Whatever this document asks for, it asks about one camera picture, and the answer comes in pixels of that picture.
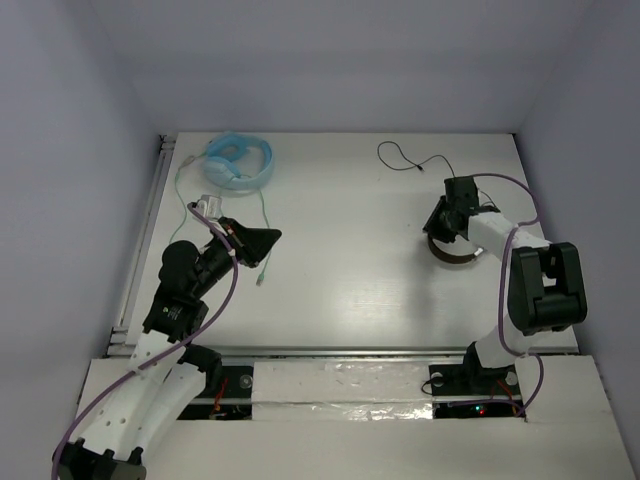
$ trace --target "cable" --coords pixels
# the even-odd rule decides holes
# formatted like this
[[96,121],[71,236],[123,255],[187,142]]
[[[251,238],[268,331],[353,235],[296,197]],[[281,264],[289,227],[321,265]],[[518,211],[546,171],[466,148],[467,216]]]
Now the cable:
[[174,177],[173,180],[173,186],[176,190],[176,194],[178,195],[178,198],[180,199],[180,205],[182,205],[182,209],[184,210],[184,214],[182,216],[182,221],[180,222],[180,225],[178,225],[178,228],[176,228],[173,233],[171,234],[171,238],[169,238],[169,243],[173,243],[173,238],[176,236],[176,234],[180,231],[180,229],[182,228],[182,226],[185,224],[185,222],[187,221],[187,206],[184,203],[184,199],[182,198],[182,195],[180,195],[180,190],[178,189],[178,181],[180,180],[180,171],[182,170],[182,168],[184,167],[184,165],[180,166],[180,168],[178,168],[178,171],[176,173],[176,176]]
[[[398,152],[400,152],[400,155],[402,156],[402,158],[403,158],[405,161],[409,162],[409,163],[411,164],[411,166],[410,166],[410,167],[392,167],[392,166],[391,166],[391,165],[389,165],[387,162],[385,162],[385,161],[382,159],[382,155],[380,155],[380,147],[382,147],[382,145],[386,145],[386,144],[394,145],[394,146],[398,149]],[[418,169],[418,170],[420,170],[421,172],[424,172],[424,168],[422,168],[422,165],[424,165],[424,164],[426,164],[426,163],[430,162],[430,161],[431,161],[431,160],[433,160],[434,158],[442,158],[442,159],[446,162],[447,166],[449,167],[449,170],[451,170],[451,175],[452,175],[452,176],[454,176],[454,177],[456,176],[455,172],[453,171],[453,167],[451,166],[451,163],[449,163],[449,160],[447,160],[447,157],[445,157],[444,155],[441,155],[441,154],[439,154],[439,153],[438,153],[438,154],[436,154],[436,155],[432,155],[432,156],[430,156],[429,158],[427,158],[426,160],[423,160],[423,161],[422,161],[422,162],[420,162],[420,163],[415,163],[415,162],[413,162],[412,160],[409,160],[409,159],[407,158],[407,156],[406,156],[406,155],[404,154],[404,152],[402,151],[402,148],[400,147],[400,145],[398,145],[396,142],[393,142],[393,141],[391,141],[391,140],[385,140],[384,142],[380,142],[380,143],[378,144],[378,159],[379,159],[379,160],[380,160],[380,161],[381,161],[381,162],[382,162],[382,163],[383,163],[383,164],[384,164],[388,169],[390,169],[390,170],[394,170],[394,171],[396,171],[396,172],[404,172],[404,171],[406,171],[406,170],[412,170],[412,169],[414,169],[414,168],[417,168],[417,169]]]
[[[203,222],[207,227],[209,227],[209,230],[211,231],[211,233],[213,233],[213,235],[215,235],[218,238],[218,240],[222,242],[222,244],[224,245],[224,247],[227,249],[228,252],[231,252],[233,250],[229,241],[225,238],[225,236],[222,233],[220,233],[216,229],[216,227],[211,222],[209,222],[209,220],[207,220],[205,217],[200,215],[200,213],[198,213],[198,211],[195,210],[195,208],[193,208],[191,205],[189,205],[188,208],[193,215],[195,215],[201,222]],[[229,287],[229,292],[227,293],[227,296],[224,298],[224,300],[222,301],[222,304],[220,305],[218,310],[213,314],[213,316],[204,325],[202,325],[198,330],[196,330],[194,333],[189,335],[183,341],[176,343],[175,345],[172,345],[171,347],[167,348],[164,352],[159,353],[155,357],[142,363],[138,367],[138,370],[145,370],[149,368],[154,363],[159,362],[163,358],[166,358],[168,355],[171,355],[176,350],[193,342],[193,340],[195,340],[196,337],[198,337],[202,332],[204,332],[207,328],[209,328],[213,324],[213,322],[215,322],[220,317],[220,315],[222,315],[222,312],[224,312],[224,310],[227,308],[227,305],[229,305],[229,302],[231,301],[231,297],[233,297],[233,294],[236,290],[236,286],[238,284],[238,260],[236,259],[235,255],[232,255],[231,259],[233,260],[233,278],[231,280],[231,286]],[[136,373],[137,373],[136,371],[127,372],[118,380],[116,380],[107,388],[105,388],[104,391],[100,393],[96,398],[94,398],[91,401],[91,403],[89,403],[89,405],[87,405],[87,407],[85,407],[85,409],[82,410],[82,412],[80,412],[80,414],[76,417],[76,419],[71,423],[67,431],[62,436],[62,440],[60,440],[60,443],[58,444],[58,447],[56,448],[55,454],[53,456],[53,466],[51,468],[51,480],[58,480],[58,470],[60,467],[60,457],[62,456],[62,450],[64,449],[64,446],[67,444],[67,442],[71,438],[71,435],[73,434],[75,429],[78,428],[78,425],[80,424],[80,422],[82,422],[87,417],[89,412],[91,412],[91,410],[93,410],[110,393],[112,393],[114,390],[116,390],[118,387],[123,385],[125,382],[127,382],[131,378],[135,377]]]
[[[235,177],[235,178],[242,178],[242,177],[249,177],[249,175],[240,175],[239,177]],[[220,196],[222,196],[222,191],[225,190],[225,188],[224,186],[219,186],[218,188],[220,188]],[[258,192],[258,196],[260,197],[260,204],[262,206],[262,218],[264,218],[264,223],[266,224],[267,228],[271,228],[271,224],[269,223],[269,216],[267,215],[267,206],[264,200],[264,194],[262,193],[262,189],[258,188],[255,191]],[[256,279],[256,285],[258,287],[264,283],[264,277],[267,271],[267,266],[269,265],[269,260],[271,259],[271,252],[272,250],[269,250],[267,257],[264,260],[264,264],[262,265],[262,270],[260,271],[260,274]]]
[[493,205],[494,207],[498,208],[498,206],[496,205],[496,202],[493,201],[493,198],[491,198],[487,192],[480,189],[478,189],[478,192],[480,192],[481,194],[483,194],[485,197],[489,199],[488,202],[484,202],[482,205],[480,205],[481,207],[484,207],[485,205]]
[[180,229],[186,223],[187,216],[188,216],[187,215],[187,205],[186,205],[184,199],[182,198],[182,195],[180,194],[180,189],[178,188],[178,182],[180,181],[180,173],[182,172],[182,169],[188,167],[193,162],[195,162],[198,158],[204,157],[205,155],[206,155],[206,152],[202,152],[198,156],[189,155],[187,158],[184,159],[184,162],[182,162],[182,165],[180,165],[178,167],[178,171],[176,172],[176,176],[173,178],[173,186],[174,186],[174,188],[176,190],[176,195],[178,195],[178,199],[180,199],[180,205],[182,205],[183,215],[182,215],[182,221],[180,222],[180,225],[178,225],[178,228],[176,228],[174,230],[174,232],[171,234],[171,237],[169,238],[169,243],[170,244],[173,243],[174,237],[177,235],[177,233],[180,231]]
[[[498,290],[498,336],[500,337],[500,345],[510,355],[513,355],[514,357],[522,357],[523,355],[526,354],[526,352],[525,353],[520,353],[520,352],[516,352],[515,350],[511,349],[509,347],[509,345],[507,345],[507,342],[506,342],[506,340],[504,338],[504,294],[505,294],[505,290],[506,290],[506,279],[507,279],[507,260],[509,259],[509,254],[511,253],[511,245],[513,243],[513,238],[515,237],[516,232],[518,231],[518,229],[520,227],[535,225],[536,223],[538,223],[540,221],[540,216],[538,214],[539,204],[538,204],[538,201],[536,199],[536,196],[529,189],[529,187],[527,187],[520,180],[517,180],[517,179],[515,179],[513,177],[510,177],[508,175],[503,175],[501,173],[476,173],[476,174],[471,175],[471,176],[475,177],[475,178],[478,178],[478,177],[495,177],[495,178],[501,178],[503,180],[508,180],[508,181],[510,181],[512,183],[515,183],[516,185],[518,185],[520,188],[522,188],[524,191],[526,191],[529,194],[529,196],[531,197],[531,200],[533,201],[534,206],[536,207],[536,216],[535,216],[535,218],[533,220],[527,220],[527,221],[520,222],[515,227],[513,227],[511,229],[511,231],[509,232],[509,235],[507,236],[507,240],[505,242],[504,251],[502,253],[502,264],[500,265],[500,286],[499,286],[499,290]],[[536,387],[533,389],[533,393],[531,394],[529,399],[524,403],[524,405],[522,405],[522,407],[520,407],[520,405],[518,405],[516,402],[514,402],[512,400],[502,400],[502,399],[483,400],[484,403],[507,403],[507,404],[509,404],[511,406],[516,406],[516,407],[519,408],[518,412],[516,413],[516,417],[520,417],[521,415],[523,415],[526,412],[527,408],[529,408],[531,403],[533,403],[535,398],[538,396],[538,393],[540,393],[540,389],[542,388],[542,383],[544,382],[544,364],[542,363],[542,358],[537,353],[529,353],[528,355],[530,357],[535,358],[538,361],[538,366],[540,368],[540,374],[538,376],[538,383],[536,384]],[[473,404],[476,404],[476,403],[478,403],[478,401],[451,402],[449,405],[473,405]]]
[[[264,223],[267,225],[267,228],[271,228],[271,225],[269,224],[269,217],[267,216],[267,207],[265,206],[264,203],[264,195],[262,194],[262,189],[258,189],[258,195],[260,195],[260,203],[262,204],[262,218],[264,218]],[[256,285],[260,286],[262,285],[262,283],[264,282],[264,275],[265,272],[267,271],[267,266],[269,265],[269,260],[271,259],[271,252],[272,250],[269,250],[269,253],[267,253],[267,258],[265,258],[264,260],[264,265],[262,265],[262,271],[260,272],[260,275],[258,275],[258,278],[256,280]]]
[[[513,400],[513,394],[511,393],[511,390],[509,390],[509,387],[507,387],[504,383],[502,383],[500,380],[497,380],[498,385],[500,386],[501,389],[503,389],[506,394],[509,396],[509,400]],[[513,405],[511,406],[511,409],[513,410],[513,416],[515,417],[517,415],[517,410],[516,407],[514,407]]]
[[225,377],[222,381],[222,386],[220,387],[220,391],[216,394],[213,401],[213,410],[211,411],[211,415],[220,411],[220,399],[224,397],[224,391],[227,389],[227,384],[229,383],[229,379]]
[[429,395],[430,397],[433,397],[433,394],[431,392],[427,392],[424,387],[426,387],[427,385],[431,385],[431,380],[427,380],[426,382],[424,382],[422,384],[422,386],[420,387],[420,390],[422,390],[422,393],[424,393],[425,395]]

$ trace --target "white enclosure wall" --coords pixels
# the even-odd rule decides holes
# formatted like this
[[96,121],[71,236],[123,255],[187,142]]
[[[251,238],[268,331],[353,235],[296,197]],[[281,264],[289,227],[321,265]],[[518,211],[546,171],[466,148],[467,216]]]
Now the white enclosure wall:
[[162,132],[515,132],[591,0],[92,0]]
[[0,7],[2,478],[48,478],[104,351],[158,137],[83,0]]
[[595,355],[640,471],[640,3],[600,0],[517,136],[554,240],[580,249]]

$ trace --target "black cable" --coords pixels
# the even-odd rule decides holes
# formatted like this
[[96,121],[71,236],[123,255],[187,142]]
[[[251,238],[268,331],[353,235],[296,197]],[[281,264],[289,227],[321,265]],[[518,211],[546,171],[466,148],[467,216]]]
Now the black cable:
[[425,395],[429,395],[430,397],[433,397],[433,394],[431,392],[427,392],[424,387],[426,387],[427,385],[431,384],[431,380],[427,380],[426,382],[424,382],[422,384],[422,386],[420,387],[420,390],[422,390],[422,393],[424,393]]
[[484,207],[485,205],[493,205],[494,207],[498,208],[498,206],[496,205],[496,202],[493,201],[493,198],[491,198],[487,192],[483,192],[480,189],[478,189],[478,191],[489,199],[488,202],[484,202],[482,205],[480,205],[481,207]]
[[[402,158],[404,158],[407,162],[409,162],[411,164],[410,167],[392,167],[391,165],[389,165],[387,162],[385,162],[382,159],[382,155],[380,155],[380,147],[382,147],[383,145],[386,144],[390,144],[390,145],[394,145],[397,149],[398,152],[400,152],[400,155],[402,155]],[[404,172],[406,170],[412,170],[414,168],[417,168],[418,170],[420,170],[421,172],[424,172],[424,168],[422,168],[422,165],[424,165],[427,162],[430,162],[431,160],[433,160],[434,158],[442,158],[446,163],[447,166],[449,167],[449,170],[451,170],[451,175],[453,175],[454,177],[456,176],[455,172],[453,171],[453,167],[451,166],[451,163],[449,163],[449,160],[447,160],[447,157],[445,157],[444,155],[441,154],[436,154],[436,155],[432,155],[429,158],[427,158],[426,160],[423,160],[422,162],[419,163],[415,163],[412,160],[409,160],[407,158],[407,156],[404,154],[404,152],[402,151],[402,148],[400,148],[400,145],[398,145],[396,142],[393,142],[391,140],[385,140],[384,142],[380,142],[378,144],[378,159],[390,170],[394,170],[396,172]]]

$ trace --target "headphones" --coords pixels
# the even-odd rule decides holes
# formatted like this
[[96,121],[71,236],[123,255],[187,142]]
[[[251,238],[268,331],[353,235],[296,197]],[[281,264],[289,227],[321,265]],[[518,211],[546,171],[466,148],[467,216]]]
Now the headphones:
[[[262,170],[255,177],[243,175],[233,164],[244,157],[249,148],[259,148],[264,155]],[[207,146],[202,166],[211,183],[230,190],[258,190],[271,178],[274,161],[269,144],[261,138],[239,133],[225,133]]]

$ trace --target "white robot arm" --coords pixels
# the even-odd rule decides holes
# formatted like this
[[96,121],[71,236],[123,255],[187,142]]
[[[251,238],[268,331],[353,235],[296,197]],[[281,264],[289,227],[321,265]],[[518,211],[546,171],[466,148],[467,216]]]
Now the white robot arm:
[[458,383],[461,394],[485,393],[487,385],[542,338],[585,319],[580,260],[572,244],[552,244],[518,230],[495,205],[480,205],[473,177],[447,179],[445,191],[423,229],[430,246],[433,240],[450,243],[462,236],[495,255],[503,262],[502,293],[510,264],[508,313],[469,346],[455,378],[444,379]]
[[[194,204],[189,209],[214,227]],[[144,480],[144,465],[169,426],[193,398],[218,384],[220,355],[189,343],[208,312],[201,298],[234,263],[256,267],[282,233],[225,217],[215,228],[221,233],[201,251],[179,241],[163,252],[160,286],[128,372],[78,439],[56,451],[60,480]]]

